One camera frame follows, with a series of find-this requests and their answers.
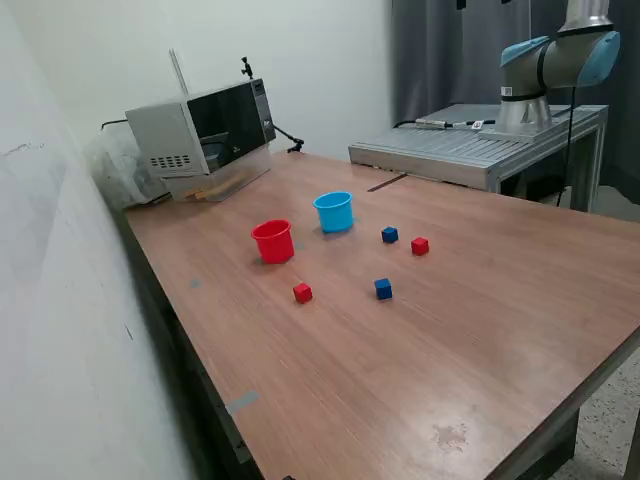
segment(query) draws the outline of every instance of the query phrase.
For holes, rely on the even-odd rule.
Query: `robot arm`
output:
[[[597,85],[609,76],[620,34],[607,18],[608,0],[569,0],[557,38],[539,37],[502,52],[504,85],[496,132],[522,134],[551,126],[546,91]]]

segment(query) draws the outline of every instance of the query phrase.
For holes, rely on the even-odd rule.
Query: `blue cube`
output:
[[[378,300],[386,300],[387,298],[391,298],[393,296],[393,294],[391,293],[391,282],[388,278],[381,278],[380,280],[376,280],[375,285]]]
[[[387,227],[382,231],[382,241],[384,243],[393,243],[398,240],[398,229],[395,227]]]

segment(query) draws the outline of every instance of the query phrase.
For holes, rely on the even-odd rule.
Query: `wood grain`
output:
[[[223,400],[259,394],[234,419],[268,480],[483,479],[640,326],[639,225],[411,177],[366,192],[392,176],[281,156],[222,204],[128,214]],[[359,222],[323,235],[312,201],[338,189]],[[270,218],[285,265],[250,237]]]

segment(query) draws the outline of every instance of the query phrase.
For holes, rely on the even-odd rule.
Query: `metal platform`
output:
[[[454,105],[427,117],[456,123],[490,120],[499,105]],[[572,142],[571,208],[591,211],[602,163],[607,125],[606,105],[582,105],[574,111]],[[567,143],[567,106],[551,107],[554,126],[535,143],[483,139],[471,129],[429,129],[404,125],[377,138],[349,147],[352,163],[371,165],[427,177],[489,192],[500,192],[501,183],[525,168],[561,150]]]

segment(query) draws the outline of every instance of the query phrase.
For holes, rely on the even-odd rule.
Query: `floor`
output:
[[[568,206],[569,198],[566,192],[562,206]],[[640,205],[611,187],[600,187],[596,213],[640,222]],[[576,456],[553,480],[620,480],[639,408],[640,350],[582,408]]]

